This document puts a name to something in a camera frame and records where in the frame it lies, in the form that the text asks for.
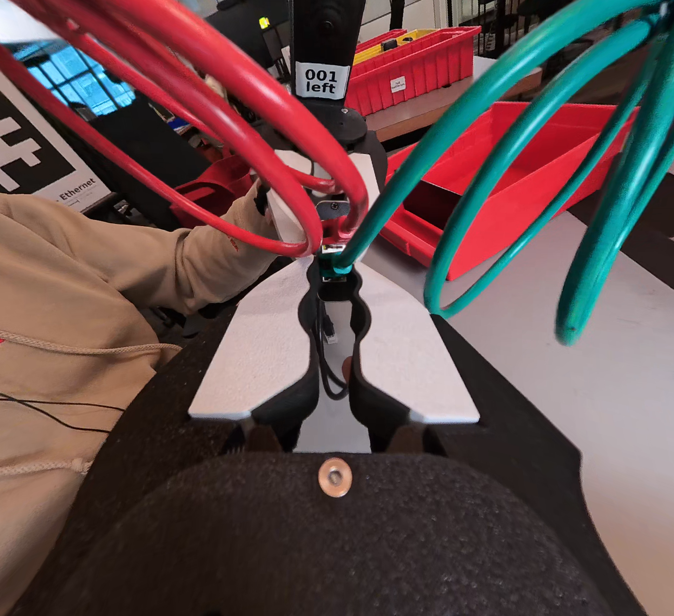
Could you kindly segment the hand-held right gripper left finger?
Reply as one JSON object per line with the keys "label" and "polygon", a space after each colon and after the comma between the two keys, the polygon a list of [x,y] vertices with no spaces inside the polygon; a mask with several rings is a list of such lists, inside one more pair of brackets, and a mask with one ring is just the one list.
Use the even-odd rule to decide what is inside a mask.
{"label": "hand-held right gripper left finger", "polygon": [[300,423],[316,408],[311,334],[317,267],[291,262],[238,303],[188,413],[198,420]]}

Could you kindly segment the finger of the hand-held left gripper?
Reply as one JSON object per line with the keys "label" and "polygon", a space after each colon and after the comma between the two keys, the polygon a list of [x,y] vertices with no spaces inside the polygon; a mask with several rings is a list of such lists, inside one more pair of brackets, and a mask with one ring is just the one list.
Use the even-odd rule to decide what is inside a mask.
{"label": "finger of the hand-held left gripper", "polygon": [[[314,178],[313,163],[307,157],[293,150],[274,149],[274,153],[287,167],[299,172],[300,176]],[[267,206],[280,241],[284,243],[306,241],[298,218],[272,188],[267,192]]]}
{"label": "finger of the hand-held left gripper", "polygon": [[375,173],[373,158],[369,154],[358,152],[348,153],[348,156],[365,184],[368,203],[366,208],[361,208],[363,212],[362,216],[365,216],[381,192]]}

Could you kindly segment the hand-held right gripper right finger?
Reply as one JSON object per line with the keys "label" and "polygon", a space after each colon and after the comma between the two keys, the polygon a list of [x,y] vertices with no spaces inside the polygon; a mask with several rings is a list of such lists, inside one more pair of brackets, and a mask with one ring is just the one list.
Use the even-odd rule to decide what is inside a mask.
{"label": "hand-held right gripper right finger", "polygon": [[354,268],[356,308],[363,311],[352,354],[351,400],[373,405],[391,423],[476,424],[476,408],[423,305],[371,268]]}

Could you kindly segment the black ethernet adapter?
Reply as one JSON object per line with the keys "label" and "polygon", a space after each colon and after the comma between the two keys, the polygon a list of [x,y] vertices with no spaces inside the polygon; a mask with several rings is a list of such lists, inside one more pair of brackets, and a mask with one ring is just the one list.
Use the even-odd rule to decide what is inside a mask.
{"label": "black ethernet adapter", "polygon": [[336,258],[341,256],[346,248],[346,242],[323,243],[316,253],[316,260],[321,277],[318,296],[324,302],[337,302],[350,300],[350,275],[352,265],[344,268],[336,268]]}

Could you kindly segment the red plastic bin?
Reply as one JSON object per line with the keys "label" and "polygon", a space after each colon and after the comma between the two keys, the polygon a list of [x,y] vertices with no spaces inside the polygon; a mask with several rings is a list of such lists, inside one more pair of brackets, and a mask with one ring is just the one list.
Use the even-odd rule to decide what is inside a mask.
{"label": "red plastic bin", "polygon": [[[422,181],[463,194],[491,150],[527,107],[527,102],[520,101],[494,103]],[[552,116],[492,190],[456,252],[448,280],[466,274],[518,239],[580,166],[616,109],[567,103]],[[400,225],[391,218],[380,233],[383,239],[428,267],[443,230],[416,217],[400,221]]]}

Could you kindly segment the black divider card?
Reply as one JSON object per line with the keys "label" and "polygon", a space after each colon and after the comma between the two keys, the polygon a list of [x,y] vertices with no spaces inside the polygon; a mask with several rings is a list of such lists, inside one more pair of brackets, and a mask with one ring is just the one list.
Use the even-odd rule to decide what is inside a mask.
{"label": "black divider card", "polygon": [[416,217],[426,224],[444,230],[462,198],[463,194],[435,183],[421,181],[403,201],[391,220],[395,219],[400,225],[400,221]]}

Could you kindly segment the large black screen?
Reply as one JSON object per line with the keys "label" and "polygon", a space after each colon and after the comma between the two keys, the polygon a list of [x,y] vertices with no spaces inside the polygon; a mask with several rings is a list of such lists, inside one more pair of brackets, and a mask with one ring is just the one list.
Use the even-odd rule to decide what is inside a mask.
{"label": "large black screen", "polygon": [[206,22],[262,68],[289,76],[282,54],[291,37],[288,0],[224,0]]}

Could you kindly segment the red ribbed tote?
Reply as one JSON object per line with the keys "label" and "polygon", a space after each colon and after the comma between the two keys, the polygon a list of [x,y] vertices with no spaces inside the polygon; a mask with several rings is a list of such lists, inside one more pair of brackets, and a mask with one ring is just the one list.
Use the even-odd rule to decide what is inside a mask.
{"label": "red ribbed tote", "polygon": [[368,116],[471,77],[481,31],[480,25],[417,30],[396,38],[394,48],[381,43],[377,54],[355,59],[345,106]]}

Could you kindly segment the black white tag sign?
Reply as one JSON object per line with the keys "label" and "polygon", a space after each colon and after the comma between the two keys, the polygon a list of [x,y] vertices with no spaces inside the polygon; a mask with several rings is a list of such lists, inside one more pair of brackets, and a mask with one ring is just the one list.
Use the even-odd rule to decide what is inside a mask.
{"label": "black white tag sign", "polygon": [[80,213],[112,195],[103,180],[4,74],[1,193],[31,194]]}

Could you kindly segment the red handled basket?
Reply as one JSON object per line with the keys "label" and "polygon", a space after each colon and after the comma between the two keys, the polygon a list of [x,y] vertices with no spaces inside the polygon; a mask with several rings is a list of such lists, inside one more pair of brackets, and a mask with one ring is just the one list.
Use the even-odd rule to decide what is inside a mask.
{"label": "red handled basket", "polygon": [[223,216],[252,185],[250,166],[239,156],[230,155],[214,162],[197,179],[177,186],[175,191],[208,212]]}

